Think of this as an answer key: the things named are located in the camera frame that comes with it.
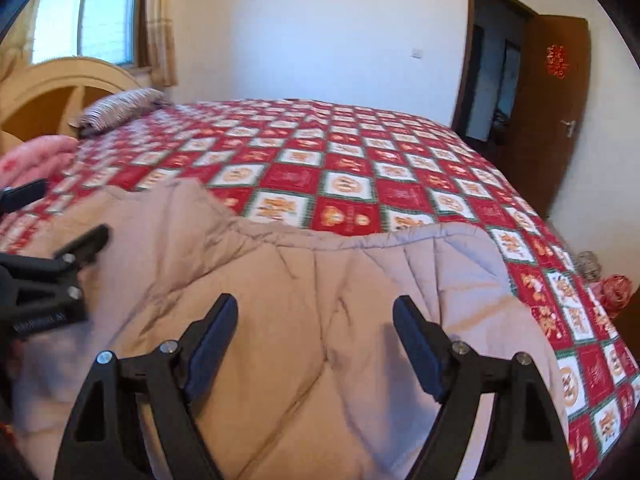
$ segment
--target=door frame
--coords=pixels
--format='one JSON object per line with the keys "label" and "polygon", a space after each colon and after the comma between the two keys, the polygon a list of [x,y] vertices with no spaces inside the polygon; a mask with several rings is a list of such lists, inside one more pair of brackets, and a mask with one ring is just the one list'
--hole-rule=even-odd
{"label": "door frame", "polygon": [[[520,10],[522,10],[525,14],[529,16],[537,16],[538,13],[531,9],[531,7],[526,6],[520,0],[507,0],[508,2],[514,4]],[[456,99],[456,108],[453,112],[453,118],[451,120],[451,129],[458,133],[458,129],[460,127],[460,119],[462,118],[462,105],[465,100],[465,89],[466,82],[468,79],[469,72],[469,61],[471,60],[471,43],[473,40],[474,34],[474,22],[476,17],[476,0],[468,0],[468,13],[466,17],[466,44],[465,44],[465,57],[462,62],[462,75],[460,76],[460,86],[458,87],[458,98]]]}

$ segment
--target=bedspread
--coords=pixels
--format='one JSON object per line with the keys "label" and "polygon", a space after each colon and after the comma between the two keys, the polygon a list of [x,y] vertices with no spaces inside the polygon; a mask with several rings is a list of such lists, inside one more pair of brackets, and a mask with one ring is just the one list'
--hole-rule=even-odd
{"label": "bedspread", "polygon": [[485,229],[562,373],[569,450],[587,477],[640,400],[638,365],[568,252],[504,176],[422,117],[306,100],[178,105],[83,142],[49,194],[0,224],[19,252],[96,189],[197,178],[238,214],[341,235],[433,222]]}

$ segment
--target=curtain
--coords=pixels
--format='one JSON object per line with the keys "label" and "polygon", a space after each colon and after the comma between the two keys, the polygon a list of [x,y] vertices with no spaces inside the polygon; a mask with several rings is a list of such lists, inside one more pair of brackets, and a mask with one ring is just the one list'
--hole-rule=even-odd
{"label": "curtain", "polygon": [[146,0],[145,19],[151,81],[156,86],[176,86],[174,21],[170,0]]}
{"label": "curtain", "polygon": [[31,63],[39,1],[28,1],[0,44],[0,82]]}

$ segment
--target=striped pillow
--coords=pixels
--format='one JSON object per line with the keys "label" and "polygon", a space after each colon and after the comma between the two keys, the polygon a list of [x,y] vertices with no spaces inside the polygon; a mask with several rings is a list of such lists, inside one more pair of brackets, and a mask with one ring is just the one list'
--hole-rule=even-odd
{"label": "striped pillow", "polygon": [[81,129],[92,128],[104,133],[166,104],[164,94],[159,90],[153,88],[129,90],[97,100],[82,111],[72,126]]}

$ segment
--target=beige jacket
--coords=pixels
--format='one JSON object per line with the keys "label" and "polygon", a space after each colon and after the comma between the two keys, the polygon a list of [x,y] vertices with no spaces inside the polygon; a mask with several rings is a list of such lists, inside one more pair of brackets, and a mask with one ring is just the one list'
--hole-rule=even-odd
{"label": "beige jacket", "polygon": [[[43,479],[52,478],[96,354],[133,356],[179,338],[223,292],[238,299],[238,329],[196,416],[225,479],[404,478],[438,405],[393,328],[401,294],[481,354],[530,353],[566,428],[554,353],[478,228],[344,238],[257,224],[180,180],[148,193],[100,192],[53,222],[30,252],[49,255],[100,222],[113,232],[82,277],[90,322],[32,338],[15,386],[19,445]],[[483,396],[459,478],[475,472],[491,402]],[[147,439],[157,445],[151,431]],[[153,457],[158,478],[168,478]]]}

